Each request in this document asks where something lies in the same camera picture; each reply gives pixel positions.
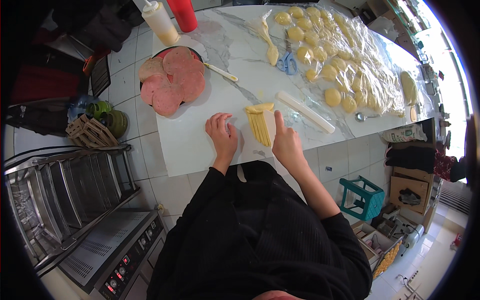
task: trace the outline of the sack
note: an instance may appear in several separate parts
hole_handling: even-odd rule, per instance
[[[427,141],[427,136],[423,132],[423,127],[420,124],[410,124],[407,126],[400,126],[390,130],[385,130],[382,137],[387,142],[403,143],[414,140]]]

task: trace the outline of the black sweater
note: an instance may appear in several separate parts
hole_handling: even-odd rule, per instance
[[[226,177],[210,168],[167,235],[147,299],[252,299],[269,290],[302,299],[366,298],[372,273],[343,215],[320,220],[269,164],[245,165],[264,184],[240,187],[269,197],[255,244],[234,205],[239,185],[228,174],[236,166]]]

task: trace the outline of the plastic wrap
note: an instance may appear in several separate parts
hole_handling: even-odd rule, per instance
[[[350,105],[347,113],[371,109],[379,114],[405,115],[399,79],[402,70],[390,62],[378,38],[359,17],[350,19],[318,3],[279,5],[290,14],[290,22],[283,25],[292,51],[301,50],[297,58],[304,57],[305,48],[313,53],[309,60],[298,59],[302,76],[314,84],[318,80],[334,82],[342,98],[350,96],[356,101],[356,108],[352,110]]]
[[[268,18],[271,12],[272,10],[269,10],[263,15],[261,15],[259,18],[245,22],[245,24],[250,30],[255,32],[259,37],[263,38],[268,43],[269,47],[267,50],[267,58],[270,64],[272,66],[275,66],[278,60],[278,49],[270,39],[270,35],[268,34],[268,25],[266,22],[266,19]]]

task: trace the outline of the red cloth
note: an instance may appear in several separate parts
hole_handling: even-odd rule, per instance
[[[455,163],[457,163],[455,156],[443,155],[440,153],[440,151],[438,151],[438,149],[436,149],[433,173],[445,180],[450,181],[450,170]]]
[[[55,69],[22,65],[10,104],[77,95],[80,78]]]

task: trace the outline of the white marble countertop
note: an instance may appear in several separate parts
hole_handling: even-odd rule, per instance
[[[333,134],[327,134],[304,117],[275,99],[275,94],[284,90],[297,99],[305,100],[315,109],[316,102],[324,102],[324,90],[332,83],[308,82],[301,72],[288,76],[267,62],[268,44],[244,25],[244,21],[259,17],[269,9],[286,10],[281,6],[236,6],[197,12],[198,28],[182,34],[177,45],[195,49],[204,59],[239,78],[234,83],[219,74],[205,69],[205,90],[195,101],[183,104],[171,117],[157,115],[158,133],[168,175],[177,176],[208,169],[215,159],[213,143],[204,131],[205,121],[217,112],[233,114],[230,122],[239,132],[239,147],[232,160],[238,164],[266,157],[272,157],[269,147],[257,142],[248,124],[244,108],[263,102],[273,102],[275,109],[282,112],[287,126],[293,127],[300,135],[304,150],[341,142],[356,137],[380,132],[412,123],[409,108],[406,116],[384,115],[367,119],[363,123],[354,120],[341,108],[326,108],[324,115],[331,118],[336,126]],[[285,53],[284,27],[268,18],[269,33],[278,47],[280,56]],[[153,37],[153,55],[166,48]],[[401,47],[379,36],[393,63],[400,65],[421,78],[419,63]],[[374,114],[363,108],[366,115]],[[431,102],[423,106],[419,120],[432,117]]]

